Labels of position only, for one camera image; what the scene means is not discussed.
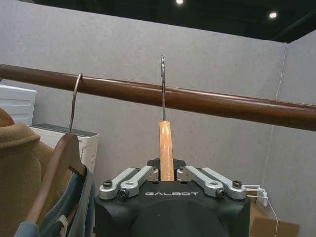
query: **logo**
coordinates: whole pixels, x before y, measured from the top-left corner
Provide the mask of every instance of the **logo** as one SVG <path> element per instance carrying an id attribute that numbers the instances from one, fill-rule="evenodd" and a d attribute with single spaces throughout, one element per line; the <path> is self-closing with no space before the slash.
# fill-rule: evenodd
<path id="1" fill-rule="evenodd" d="M 161 193 L 161 192 L 146 192 L 145 195 L 147 196 L 190 196 L 190 195 L 194 195 L 196 196 L 198 194 L 198 192 L 171 192 L 171 193 Z"/>

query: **ceiling light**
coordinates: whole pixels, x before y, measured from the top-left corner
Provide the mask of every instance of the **ceiling light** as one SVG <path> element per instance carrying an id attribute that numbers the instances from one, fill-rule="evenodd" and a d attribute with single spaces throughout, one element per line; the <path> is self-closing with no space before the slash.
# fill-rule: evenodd
<path id="1" fill-rule="evenodd" d="M 270 18 L 276 18 L 277 17 L 277 13 L 276 12 L 271 12 L 270 14 L 269 14 L 269 17 Z"/>
<path id="2" fill-rule="evenodd" d="M 181 4 L 183 3 L 183 0 L 177 0 L 176 3 L 177 3 L 178 5 L 181 5 Z"/>

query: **black ceiling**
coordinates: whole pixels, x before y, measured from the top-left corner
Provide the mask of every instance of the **black ceiling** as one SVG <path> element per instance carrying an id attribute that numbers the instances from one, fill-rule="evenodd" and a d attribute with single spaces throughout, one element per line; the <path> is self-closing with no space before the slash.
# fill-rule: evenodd
<path id="1" fill-rule="evenodd" d="M 316 0 L 33 0 L 106 15 L 290 43 L 316 29 Z M 269 18 L 271 12 L 277 17 Z"/>

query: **screw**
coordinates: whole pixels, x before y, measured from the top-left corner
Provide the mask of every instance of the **screw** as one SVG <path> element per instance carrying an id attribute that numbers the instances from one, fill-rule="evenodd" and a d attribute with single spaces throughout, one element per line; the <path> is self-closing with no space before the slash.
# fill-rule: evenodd
<path id="1" fill-rule="evenodd" d="M 233 187 L 236 188 L 236 189 L 240 189 L 242 186 L 242 182 L 239 181 L 239 180 L 234 180 L 233 181 Z"/>
<path id="2" fill-rule="evenodd" d="M 110 188 L 112 187 L 112 181 L 111 180 L 103 181 L 102 185 L 104 188 Z"/>
<path id="3" fill-rule="evenodd" d="M 223 198 L 223 197 L 225 197 L 225 192 L 224 192 L 224 190 L 222 190 L 222 189 L 218 189 L 218 190 L 216 190 L 216 197 L 218 197 L 218 198 Z"/>
<path id="4" fill-rule="evenodd" d="M 129 190 L 121 189 L 118 194 L 121 198 L 127 198 L 129 196 Z"/>

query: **metal wire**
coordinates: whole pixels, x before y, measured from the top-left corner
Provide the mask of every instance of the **metal wire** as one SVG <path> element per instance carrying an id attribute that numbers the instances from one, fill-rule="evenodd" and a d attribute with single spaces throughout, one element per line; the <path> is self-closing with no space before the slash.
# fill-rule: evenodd
<path id="1" fill-rule="evenodd" d="M 83 74 L 80 73 L 77 77 L 77 81 L 75 84 L 75 88 L 74 88 L 74 93 L 73 93 L 73 102 L 71 104 L 71 115 L 70 115 L 70 121 L 69 121 L 69 128 L 68 128 L 68 134 L 71 133 L 71 129 L 73 127 L 73 121 L 74 121 L 74 115 L 75 115 L 75 103 L 76 103 L 76 95 L 77 95 L 77 89 L 78 89 L 78 85 L 79 85 L 79 81 L 80 79 L 82 79 Z"/>
<path id="2" fill-rule="evenodd" d="M 162 77 L 162 120 L 166 121 L 166 87 L 165 87 L 165 67 L 164 57 L 161 57 L 161 77 Z"/>

